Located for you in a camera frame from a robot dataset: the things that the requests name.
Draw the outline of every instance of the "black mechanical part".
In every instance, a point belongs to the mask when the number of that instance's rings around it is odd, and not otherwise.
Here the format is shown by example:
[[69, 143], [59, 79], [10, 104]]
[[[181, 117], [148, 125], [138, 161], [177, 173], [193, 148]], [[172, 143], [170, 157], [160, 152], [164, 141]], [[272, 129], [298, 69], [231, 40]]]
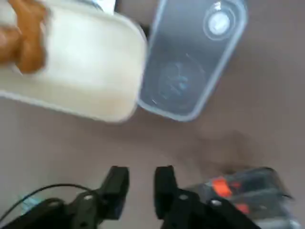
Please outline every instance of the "black mechanical part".
[[260, 229], [229, 201], [214, 198], [204, 204], [198, 194], [179, 189], [172, 166], [155, 172], [155, 211], [162, 229]]
[[2, 229], [97, 229], [105, 219], [120, 218], [128, 188], [128, 168], [111, 167], [99, 189], [80, 193], [70, 204], [47, 199]]

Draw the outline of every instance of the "orange part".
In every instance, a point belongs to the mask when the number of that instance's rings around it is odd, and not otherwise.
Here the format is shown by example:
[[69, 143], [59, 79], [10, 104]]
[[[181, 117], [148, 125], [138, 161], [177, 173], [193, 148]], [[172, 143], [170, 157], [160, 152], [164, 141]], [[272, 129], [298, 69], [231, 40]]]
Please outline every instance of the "orange part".
[[235, 207], [246, 215], [250, 213], [249, 207], [246, 204], [235, 204]]
[[221, 197], [225, 198], [232, 195], [232, 191], [230, 190], [227, 181], [223, 177], [214, 179], [212, 181], [212, 186], [217, 195]]

